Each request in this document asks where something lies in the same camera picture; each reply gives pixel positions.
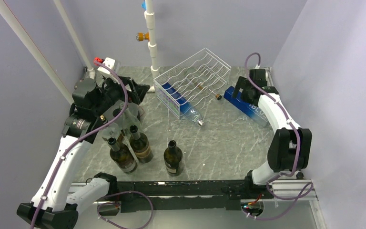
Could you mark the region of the blue glass bottle silver cap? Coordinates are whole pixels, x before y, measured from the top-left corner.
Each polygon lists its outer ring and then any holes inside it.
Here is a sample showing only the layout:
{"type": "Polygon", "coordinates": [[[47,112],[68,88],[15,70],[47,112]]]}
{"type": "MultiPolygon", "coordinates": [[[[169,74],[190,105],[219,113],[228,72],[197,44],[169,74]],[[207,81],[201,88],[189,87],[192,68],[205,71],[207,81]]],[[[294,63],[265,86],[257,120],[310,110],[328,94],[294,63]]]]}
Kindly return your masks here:
{"type": "Polygon", "coordinates": [[[230,86],[224,92],[224,99],[242,111],[245,115],[253,119],[261,127],[269,126],[268,119],[264,112],[256,105],[246,103],[241,99],[242,91],[238,92],[236,98],[234,98],[234,87],[230,86]]]}

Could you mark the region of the dark green wine bottle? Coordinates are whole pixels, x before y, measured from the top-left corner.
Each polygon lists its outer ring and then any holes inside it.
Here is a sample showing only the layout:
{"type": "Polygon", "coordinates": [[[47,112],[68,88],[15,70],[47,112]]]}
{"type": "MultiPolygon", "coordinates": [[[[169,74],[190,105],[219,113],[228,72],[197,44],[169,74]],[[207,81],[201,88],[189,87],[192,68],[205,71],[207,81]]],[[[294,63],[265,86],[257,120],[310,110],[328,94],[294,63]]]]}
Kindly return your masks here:
{"type": "Polygon", "coordinates": [[[171,140],[163,154],[166,171],[170,176],[178,176],[183,171],[183,152],[176,141],[171,140]]]}

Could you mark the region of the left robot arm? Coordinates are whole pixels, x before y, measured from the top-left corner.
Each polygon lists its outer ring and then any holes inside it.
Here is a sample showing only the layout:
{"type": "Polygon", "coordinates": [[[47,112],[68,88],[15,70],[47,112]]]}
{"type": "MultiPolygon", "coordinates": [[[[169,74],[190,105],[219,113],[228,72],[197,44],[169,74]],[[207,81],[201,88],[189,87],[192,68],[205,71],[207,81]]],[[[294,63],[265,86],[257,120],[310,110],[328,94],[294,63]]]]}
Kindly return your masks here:
{"type": "Polygon", "coordinates": [[[75,193],[69,194],[69,190],[97,133],[107,127],[115,129],[114,118],[106,112],[126,101],[139,105],[149,89],[130,77],[120,77],[119,83],[106,78],[101,85],[91,78],[77,82],[55,159],[37,193],[30,202],[19,205],[17,215],[33,229],[72,229],[94,201],[114,199],[119,191],[117,178],[103,172],[75,193]]]}

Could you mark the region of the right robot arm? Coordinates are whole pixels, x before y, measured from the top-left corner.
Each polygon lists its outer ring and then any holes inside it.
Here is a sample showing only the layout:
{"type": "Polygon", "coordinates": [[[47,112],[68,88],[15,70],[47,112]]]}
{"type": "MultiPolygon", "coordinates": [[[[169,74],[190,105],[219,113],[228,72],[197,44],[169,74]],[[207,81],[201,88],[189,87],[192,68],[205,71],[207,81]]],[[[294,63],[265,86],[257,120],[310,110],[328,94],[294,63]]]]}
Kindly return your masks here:
{"type": "Polygon", "coordinates": [[[250,69],[248,77],[239,77],[232,97],[260,108],[274,131],[266,161],[251,171],[252,180],[243,186],[245,195],[255,198],[267,182],[307,167],[312,132],[290,116],[277,89],[268,85],[264,69],[250,69]]]}

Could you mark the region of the clear glass bottle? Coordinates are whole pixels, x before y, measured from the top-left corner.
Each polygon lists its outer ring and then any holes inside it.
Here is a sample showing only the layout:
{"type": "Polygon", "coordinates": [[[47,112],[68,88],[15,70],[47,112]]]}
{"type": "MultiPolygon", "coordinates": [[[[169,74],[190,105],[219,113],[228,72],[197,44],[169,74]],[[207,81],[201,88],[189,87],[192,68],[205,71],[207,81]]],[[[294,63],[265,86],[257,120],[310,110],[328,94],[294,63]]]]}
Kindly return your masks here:
{"type": "Polygon", "coordinates": [[[136,115],[133,115],[131,113],[131,111],[128,108],[128,105],[129,104],[127,103],[126,109],[122,114],[122,130],[124,131],[125,135],[130,134],[130,127],[132,125],[135,125],[139,131],[142,130],[141,122],[139,121],[136,115]]]}

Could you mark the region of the clear bottle copper cap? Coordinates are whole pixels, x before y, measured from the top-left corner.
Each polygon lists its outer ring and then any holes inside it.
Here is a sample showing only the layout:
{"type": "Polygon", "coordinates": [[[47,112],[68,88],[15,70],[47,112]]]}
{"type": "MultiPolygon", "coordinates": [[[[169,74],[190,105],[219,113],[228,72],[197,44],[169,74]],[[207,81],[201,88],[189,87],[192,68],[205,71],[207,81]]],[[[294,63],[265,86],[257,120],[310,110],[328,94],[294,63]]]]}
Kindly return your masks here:
{"type": "Polygon", "coordinates": [[[198,88],[202,92],[209,92],[213,94],[216,98],[216,100],[220,101],[222,99],[222,96],[215,92],[211,86],[209,86],[202,77],[202,73],[199,73],[198,71],[194,69],[189,69],[185,72],[185,79],[186,81],[191,84],[194,88],[198,88]]]}

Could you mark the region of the dark wine bottle brown label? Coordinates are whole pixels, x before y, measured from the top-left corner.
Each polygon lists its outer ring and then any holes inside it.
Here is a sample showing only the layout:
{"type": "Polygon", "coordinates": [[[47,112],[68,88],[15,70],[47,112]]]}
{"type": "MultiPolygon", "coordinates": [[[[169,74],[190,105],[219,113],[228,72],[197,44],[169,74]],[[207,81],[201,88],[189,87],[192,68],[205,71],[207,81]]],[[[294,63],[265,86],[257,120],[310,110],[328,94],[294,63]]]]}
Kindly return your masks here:
{"type": "Polygon", "coordinates": [[[150,162],[153,153],[147,136],[140,132],[136,125],[131,125],[129,130],[131,133],[129,143],[138,161],[143,164],[150,162]]]}

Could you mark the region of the blue bottle in rack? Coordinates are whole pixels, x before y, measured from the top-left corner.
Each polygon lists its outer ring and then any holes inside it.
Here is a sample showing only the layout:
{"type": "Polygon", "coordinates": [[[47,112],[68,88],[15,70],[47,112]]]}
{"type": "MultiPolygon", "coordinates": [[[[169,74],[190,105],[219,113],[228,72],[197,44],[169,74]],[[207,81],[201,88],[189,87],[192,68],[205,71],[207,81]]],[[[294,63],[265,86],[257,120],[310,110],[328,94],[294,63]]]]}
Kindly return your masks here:
{"type": "Polygon", "coordinates": [[[179,111],[183,116],[199,126],[204,124],[203,116],[198,109],[191,105],[175,88],[169,83],[162,85],[162,88],[179,104],[179,111]]]}

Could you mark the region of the dark wine bottle left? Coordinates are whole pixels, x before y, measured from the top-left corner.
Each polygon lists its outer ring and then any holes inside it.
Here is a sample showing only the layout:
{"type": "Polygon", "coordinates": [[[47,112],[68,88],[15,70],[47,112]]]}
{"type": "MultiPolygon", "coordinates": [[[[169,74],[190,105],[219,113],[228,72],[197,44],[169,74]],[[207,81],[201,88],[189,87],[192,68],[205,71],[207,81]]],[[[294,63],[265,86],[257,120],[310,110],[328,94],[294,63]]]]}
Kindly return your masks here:
{"type": "Polygon", "coordinates": [[[138,164],[127,145],[119,143],[114,137],[110,137],[107,143],[110,147],[110,157],[115,164],[126,174],[134,172],[138,164]]]}

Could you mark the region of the grey round perforated disc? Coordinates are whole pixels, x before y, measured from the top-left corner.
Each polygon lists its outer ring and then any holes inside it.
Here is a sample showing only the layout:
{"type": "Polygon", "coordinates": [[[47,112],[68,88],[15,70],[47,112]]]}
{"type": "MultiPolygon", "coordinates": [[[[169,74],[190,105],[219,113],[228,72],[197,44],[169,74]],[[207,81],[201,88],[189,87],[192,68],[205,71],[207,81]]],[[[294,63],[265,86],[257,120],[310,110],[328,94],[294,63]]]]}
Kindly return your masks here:
{"type": "MultiPolygon", "coordinates": [[[[124,103],[124,101],[122,100],[118,100],[114,105],[112,105],[108,110],[106,110],[104,112],[104,116],[107,118],[108,121],[112,120],[119,112],[115,110],[119,109],[121,110],[122,108],[122,103],[124,103]]],[[[137,120],[134,121],[135,125],[137,127],[141,127],[141,115],[142,115],[142,109],[139,107],[139,105],[137,105],[136,103],[133,102],[128,102],[128,106],[127,106],[128,110],[130,111],[130,113],[134,116],[136,116],[137,120]]],[[[122,126],[123,124],[123,119],[124,115],[122,115],[121,117],[119,117],[115,122],[118,126],[122,126]]]]}

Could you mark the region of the orange nozzle on pipe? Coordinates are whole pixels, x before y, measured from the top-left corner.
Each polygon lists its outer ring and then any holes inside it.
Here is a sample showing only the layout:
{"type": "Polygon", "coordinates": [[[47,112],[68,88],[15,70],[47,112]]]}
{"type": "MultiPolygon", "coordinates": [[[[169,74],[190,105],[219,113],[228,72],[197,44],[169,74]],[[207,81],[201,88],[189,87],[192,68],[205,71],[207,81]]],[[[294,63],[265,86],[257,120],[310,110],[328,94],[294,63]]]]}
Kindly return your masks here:
{"type": "Polygon", "coordinates": [[[149,41],[150,40],[150,37],[149,37],[149,33],[142,33],[142,32],[139,32],[139,33],[136,33],[136,40],[138,42],[142,42],[142,41],[149,41]]]}

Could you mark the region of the diagonal white pole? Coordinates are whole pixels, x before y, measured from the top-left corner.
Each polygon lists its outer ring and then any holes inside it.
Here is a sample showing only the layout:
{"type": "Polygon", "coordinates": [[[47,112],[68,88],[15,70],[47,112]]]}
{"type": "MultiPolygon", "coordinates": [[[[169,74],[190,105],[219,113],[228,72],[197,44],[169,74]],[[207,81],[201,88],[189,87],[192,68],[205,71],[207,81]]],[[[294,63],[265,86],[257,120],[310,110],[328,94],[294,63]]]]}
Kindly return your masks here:
{"type": "Polygon", "coordinates": [[[34,42],[29,33],[25,30],[19,19],[10,9],[6,1],[0,0],[0,15],[7,22],[13,32],[17,35],[19,40],[23,43],[26,49],[30,52],[33,58],[37,61],[40,67],[44,70],[47,76],[51,79],[63,97],[69,104],[73,103],[71,93],[66,88],[63,81],[58,76],[52,65],[48,62],[47,58],[41,52],[40,48],[34,42]]]}

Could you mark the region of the white PVC pipe frame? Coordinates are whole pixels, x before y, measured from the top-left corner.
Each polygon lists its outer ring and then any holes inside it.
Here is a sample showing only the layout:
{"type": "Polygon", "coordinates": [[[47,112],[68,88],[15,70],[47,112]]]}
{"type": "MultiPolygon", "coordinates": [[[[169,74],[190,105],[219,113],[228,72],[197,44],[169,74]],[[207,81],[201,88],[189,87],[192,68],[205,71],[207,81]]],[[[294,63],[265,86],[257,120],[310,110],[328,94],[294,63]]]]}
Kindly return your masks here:
{"type": "MultiPolygon", "coordinates": [[[[65,26],[73,40],[77,51],[79,52],[80,57],[82,58],[83,62],[85,63],[89,77],[94,79],[96,76],[94,67],[91,64],[91,61],[88,58],[86,51],[84,50],[80,39],[66,13],[66,10],[63,7],[63,4],[60,0],[53,0],[55,7],[57,8],[65,26]]],[[[145,0],[146,3],[146,10],[144,11],[144,17],[146,20],[146,27],[148,29],[150,40],[148,41],[148,49],[151,56],[152,64],[150,66],[152,77],[155,79],[159,76],[159,66],[157,63],[157,43],[156,43],[156,35],[155,35],[155,12],[153,10],[153,2],[151,0],[145,0]]]]}

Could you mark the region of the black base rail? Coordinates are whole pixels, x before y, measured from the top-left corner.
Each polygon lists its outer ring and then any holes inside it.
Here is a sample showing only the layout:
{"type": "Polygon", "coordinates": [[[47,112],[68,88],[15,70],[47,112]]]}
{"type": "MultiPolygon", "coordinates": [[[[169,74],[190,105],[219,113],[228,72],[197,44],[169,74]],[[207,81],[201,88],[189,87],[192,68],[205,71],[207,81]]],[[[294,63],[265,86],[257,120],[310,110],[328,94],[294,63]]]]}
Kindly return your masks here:
{"type": "Polygon", "coordinates": [[[311,180],[279,179],[268,186],[257,186],[249,177],[239,180],[197,181],[119,181],[117,197],[98,198],[96,204],[116,202],[122,213],[150,210],[145,194],[155,210],[214,209],[240,210],[251,204],[260,208],[264,203],[278,206],[280,200],[288,203],[298,194],[301,200],[312,200],[315,192],[310,189],[311,180]]]}

